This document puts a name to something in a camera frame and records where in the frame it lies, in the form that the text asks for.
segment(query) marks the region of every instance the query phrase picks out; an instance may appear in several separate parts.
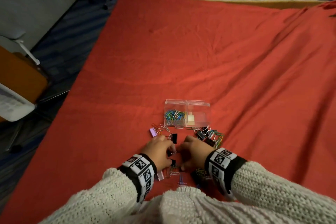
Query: orange chair cushion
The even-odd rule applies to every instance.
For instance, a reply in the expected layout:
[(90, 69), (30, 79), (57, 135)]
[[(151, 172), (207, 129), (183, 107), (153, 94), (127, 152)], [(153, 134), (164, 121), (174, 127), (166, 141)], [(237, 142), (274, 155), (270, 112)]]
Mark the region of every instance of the orange chair cushion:
[(48, 86), (47, 79), (28, 59), (23, 55), (20, 57), (19, 53), (13, 54), (2, 46), (0, 46), (0, 83), (31, 103), (36, 103)]

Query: caster wheel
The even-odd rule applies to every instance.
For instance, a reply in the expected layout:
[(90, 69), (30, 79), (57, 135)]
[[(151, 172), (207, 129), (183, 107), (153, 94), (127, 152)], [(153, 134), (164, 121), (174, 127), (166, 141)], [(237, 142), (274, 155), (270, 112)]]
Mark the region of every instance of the caster wheel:
[(10, 150), (10, 153), (19, 153), (20, 151), (22, 151), (21, 145), (13, 145)]

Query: clear plastic container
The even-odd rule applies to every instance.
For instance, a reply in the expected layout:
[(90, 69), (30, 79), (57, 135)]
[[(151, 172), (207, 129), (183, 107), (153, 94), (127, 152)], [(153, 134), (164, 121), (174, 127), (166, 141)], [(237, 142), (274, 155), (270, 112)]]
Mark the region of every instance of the clear plastic container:
[(164, 124), (166, 126), (206, 127), (210, 124), (210, 104), (200, 100), (167, 99)]

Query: wristband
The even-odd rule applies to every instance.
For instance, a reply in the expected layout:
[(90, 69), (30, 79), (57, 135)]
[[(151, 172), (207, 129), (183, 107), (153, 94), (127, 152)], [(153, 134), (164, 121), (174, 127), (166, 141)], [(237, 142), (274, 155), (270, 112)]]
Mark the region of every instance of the wristband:
[(157, 171), (154, 162), (146, 154), (135, 154), (118, 169), (135, 185), (138, 193), (136, 201), (144, 201), (154, 184), (154, 175)]
[(231, 192), (233, 175), (246, 161), (229, 150), (219, 148), (208, 155), (204, 167), (221, 194), (224, 195), (226, 192), (233, 196)]

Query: floor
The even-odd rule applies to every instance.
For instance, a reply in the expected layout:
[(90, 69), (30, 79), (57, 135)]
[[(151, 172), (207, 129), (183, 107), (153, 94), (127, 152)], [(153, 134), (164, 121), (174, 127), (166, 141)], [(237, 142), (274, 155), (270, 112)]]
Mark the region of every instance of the floor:
[[(104, 0), (78, 0), (31, 50), (56, 82), (47, 96), (69, 90), (94, 46), (100, 31), (117, 0), (111, 0), (109, 9), (102, 9)], [(39, 106), (39, 111), (53, 119), (66, 95)], [(23, 175), (50, 122), (32, 113), (27, 117), (17, 144), (19, 153), (4, 153), (15, 124), (0, 126), (0, 213)]]

